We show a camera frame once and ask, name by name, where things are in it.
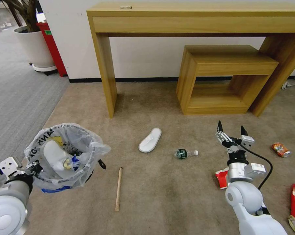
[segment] crushed can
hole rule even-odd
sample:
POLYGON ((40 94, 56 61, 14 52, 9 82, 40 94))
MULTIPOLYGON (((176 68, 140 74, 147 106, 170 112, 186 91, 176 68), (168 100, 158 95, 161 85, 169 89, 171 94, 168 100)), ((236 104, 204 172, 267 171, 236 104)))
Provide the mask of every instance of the crushed can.
POLYGON ((291 152, 279 142, 274 143, 271 147, 280 157, 288 157, 291 154, 291 152))

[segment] transparent plastic bag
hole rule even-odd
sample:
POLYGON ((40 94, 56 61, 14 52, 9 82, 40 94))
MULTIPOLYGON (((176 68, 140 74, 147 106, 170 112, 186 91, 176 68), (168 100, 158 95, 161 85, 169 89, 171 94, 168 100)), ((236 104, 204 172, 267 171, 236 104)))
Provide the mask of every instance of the transparent plastic bag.
POLYGON ((53 193, 83 186, 98 160, 110 150, 110 146, 103 144, 101 137, 94 132, 75 123, 62 123, 39 131, 24 154, 28 164, 38 160, 43 167, 43 172, 34 177, 34 185, 43 192, 53 193), (45 159, 43 147, 49 140, 56 141, 64 151, 80 161, 79 167, 70 177, 61 178, 45 159))

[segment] wooden nesting table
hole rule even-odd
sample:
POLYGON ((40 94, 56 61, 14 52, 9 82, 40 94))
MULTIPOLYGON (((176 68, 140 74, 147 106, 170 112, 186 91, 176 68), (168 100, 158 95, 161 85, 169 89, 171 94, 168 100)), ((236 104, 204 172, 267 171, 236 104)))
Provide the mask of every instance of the wooden nesting table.
POLYGON ((278 62, 249 45, 184 47, 177 95, 183 114, 246 113, 278 62), (194 84, 199 76, 232 75, 229 84, 194 84))
POLYGON ((295 4, 102 2, 87 10, 109 117, 117 99, 109 37, 266 37, 279 64, 250 106, 259 116, 295 69, 295 4))

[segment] black cable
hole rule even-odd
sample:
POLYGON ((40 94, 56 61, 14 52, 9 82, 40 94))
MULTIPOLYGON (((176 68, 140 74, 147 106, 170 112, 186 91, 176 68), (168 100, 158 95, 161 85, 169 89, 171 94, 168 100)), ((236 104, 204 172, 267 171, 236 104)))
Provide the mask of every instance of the black cable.
POLYGON ((268 162, 269 165, 270 165, 270 171, 269 171, 269 173, 268 173, 267 176, 264 178, 264 180, 261 182, 261 184, 258 186, 258 190, 260 190, 261 187, 263 186, 263 184, 266 182, 266 180, 267 180, 267 179, 269 178, 269 176, 271 175, 272 170, 273 170, 273 165, 272 165, 272 163, 271 163, 267 158, 264 158, 264 157, 258 155, 257 153, 254 153, 253 151, 251 151, 251 150, 245 148, 245 147, 244 147, 243 145, 241 145, 241 144, 239 144, 239 145, 240 145, 243 149, 245 149, 246 151, 250 152, 251 154, 253 154, 253 155, 255 155, 255 156, 257 156, 257 157, 259 157, 259 158, 265 160, 265 161, 268 162))

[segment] wooden stick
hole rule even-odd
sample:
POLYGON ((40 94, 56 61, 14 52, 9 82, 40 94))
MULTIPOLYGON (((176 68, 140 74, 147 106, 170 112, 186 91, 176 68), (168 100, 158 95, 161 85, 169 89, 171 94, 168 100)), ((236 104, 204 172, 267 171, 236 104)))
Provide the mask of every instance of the wooden stick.
POLYGON ((122 176, 122 167, 119 169, 119 177, 118 177, 118 185, 117 185, 117 198, 116 198, 115 211, 119 211, 121 176, 122 176))

